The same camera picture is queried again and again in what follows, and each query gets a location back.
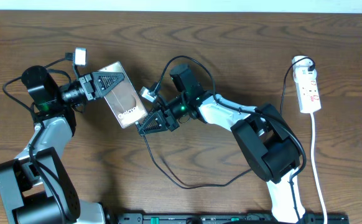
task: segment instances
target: robotic arm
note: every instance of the robotic arm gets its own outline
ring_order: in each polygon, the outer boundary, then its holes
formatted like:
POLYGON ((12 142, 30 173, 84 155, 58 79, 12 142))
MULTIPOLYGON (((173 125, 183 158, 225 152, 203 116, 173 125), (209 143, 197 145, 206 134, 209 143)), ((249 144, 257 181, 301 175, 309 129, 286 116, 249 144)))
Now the robotic arm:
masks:
MULTIPOLYGON (((197 82, 187 64, 174 67, 170 71, 170 76, 181 94, 168 103, 159 96, 162 103, 155 103, 148 117, 137 125, 139 134, 174 131, 179 127, 177 120, 186 115, 204 123, 217 124, 231 131, 250 168, 258 177, 267 182, 273 216, 279 222, 298 222, 289 185, 289 177, 298 170, 300 165, 300 152, 297 146, 290 139, 290 135, 279 128, 279 123, 242 112, 261 113, 285 124, 275 107, 270 104, 260 107, 243 106, 226 100, 219 94, 214 97, 197 82), (272 131, 273 135, 262 142, 260 136, 269 131, 272 131)), ((141 96, 153 103, 156 102, 158 97, 152 97, 151 94, 156 85, 150 90, 143 88, 140 92, 141 96)), ((293 181, 296 205, 302 218, 305 209, 300 202, 297 176, 293 178, 293 181)))
MULTIPOLYGON (((85 49, 65 58, 85 65, 85 49)), ((115 223, 112 214, 99 203, 79 200, 61 163, 65 145, 76 130, 75 111, 88 102, 103 98, 124 80, 119 72, 93 72, 58 86, 48 66, 33 66, 21 76, 39 110, 34 117, 35 133, 25 149, 13 160, 0 164, 0 194, 9 223, 115 223), (30 155, 37 161, 35 166, 30 155), (24 192, 44 184, 44 191, 24 192)))

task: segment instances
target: white connector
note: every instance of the white connector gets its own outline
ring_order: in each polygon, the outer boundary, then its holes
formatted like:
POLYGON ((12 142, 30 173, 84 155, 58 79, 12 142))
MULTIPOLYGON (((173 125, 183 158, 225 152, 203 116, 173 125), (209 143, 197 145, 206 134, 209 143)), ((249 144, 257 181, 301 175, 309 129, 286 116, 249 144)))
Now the white connector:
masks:
MULTIPOLYGON (((306 56, 296 56, 292 63, 306 56)), ((293 65, 293 79, 301 113, 313 113, 321 108, 317 86, 317 70, 309 71, 313 62, 307 58, 293 65)))
POLYGON ((75 50, 75 65, 86 66, 87 65, 87 50, 81 47, 77 47, 75 50))

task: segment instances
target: white cable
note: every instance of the white cable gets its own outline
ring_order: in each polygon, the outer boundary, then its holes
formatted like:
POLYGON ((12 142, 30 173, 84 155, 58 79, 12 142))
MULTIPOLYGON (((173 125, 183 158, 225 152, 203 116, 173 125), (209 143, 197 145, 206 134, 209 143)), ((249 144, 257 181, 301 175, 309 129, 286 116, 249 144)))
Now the white cable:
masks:
POLYGON ((320 186, 319 186, 317 166, 315 165, 315 119, 313 117, 313 113, 310 113, 310 115, 311 115, 311 123, 312 123, 312 141, 311 141, 312 171, 313 171, 313 177, 315 179, 315 184, 316 184, 317 190, 318 190, 320 205, 322 206, 323 224, 327 224, 328 223, 328 214, 326 213, 325 202, 323 201, 322 191, 320 190, 320 186))

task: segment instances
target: white robotic arm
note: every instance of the white robotic arm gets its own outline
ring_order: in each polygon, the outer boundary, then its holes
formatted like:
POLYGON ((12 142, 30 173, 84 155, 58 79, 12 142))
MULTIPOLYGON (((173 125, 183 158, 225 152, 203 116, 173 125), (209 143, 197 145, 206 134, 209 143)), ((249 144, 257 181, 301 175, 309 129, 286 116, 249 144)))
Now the white robotic arm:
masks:
MULTIPOLYGON (((35 142, 34 152, 37 154, 39 151, 54 147, 59 158, 61 158, 66 144, 70 142, 72 138, 72 130, 70 129, 67 120, 62 116, 51 118, 43 122, 45 129, 35 142)), ((35 133, 32 139, 29 141, 28 145, 20 154, 15 157, 15 159, 19 160, 20 164, 29 163, 29 146, 34 138, 36 138, 37 133, 40 131, 41 125, 36 124, 34 129, 35 133)), ((28 180, 33 183, 33 186, 43 183, 40 177, 36 178, 35 171, 33 170, 32 166, 21 167, 28 180)), ((51 179, 50 182, 52 185, 58 185, 53 179, 51 179)), ((44 187, 45 191, 49 192, 47 186, 44 185, 44 187)), ((105 224, 105 214, 101 204, 91 203, 80 199, 78 200, 80 203, 80 216, 77 218, 77 224, 105 224)), ((24 220, 20 220, 20 217, 17 219, 20 221, 19 223, 26 222, 24 220)))
MULTIPOLYGON (((217 100, 220 100, 223 104, 232 106, 234 108, 241 108, 244 111, 254 112, 254 109, 256 108, 255 106, 239 105, 237 103, 222 98, 222 96, 219 94, 216 95, 216 98, 217 100)), ((219 105, 212 96, 202 102, 202 105, 199 107, 199 111, 203 119, 207 123, 219 125, 229 131, 231 131, 231 127, 236 124, 236 122, 241 119, 246 119, 248 116, 250 116, 250 114, 239 113, 235 110, 231 110, 222 105, 219 105)), ((258 132, 258 135, 260 136, 263 133, 264 131, 260 130, 258 132)), ((275 184, 273 181, 267 182, 268 191, 272 200, 272 214, 279 222, 298 222, 298 218, 294 209, 292 191, 289 184, 290 175, 297 170, 298 168, 296 168, 295 170, 290 170, 282 177, 281 181, 278 184, 275 184)), ((299 187, 297 185, 297 176, 293 178, 293 181, 297 209, 299 211, 300 218, 302 218, 305 213, 305 209, 300 201, 299 187)))

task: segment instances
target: green led light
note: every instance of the green led light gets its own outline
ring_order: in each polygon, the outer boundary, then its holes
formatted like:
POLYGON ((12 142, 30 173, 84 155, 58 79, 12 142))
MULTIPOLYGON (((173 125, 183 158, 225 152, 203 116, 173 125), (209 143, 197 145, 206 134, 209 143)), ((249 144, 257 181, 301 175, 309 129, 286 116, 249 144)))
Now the green led light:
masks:
POLYGON ((48 111, 50 109, 48 105, 42 105, 41 108, 42 111, 48 111))

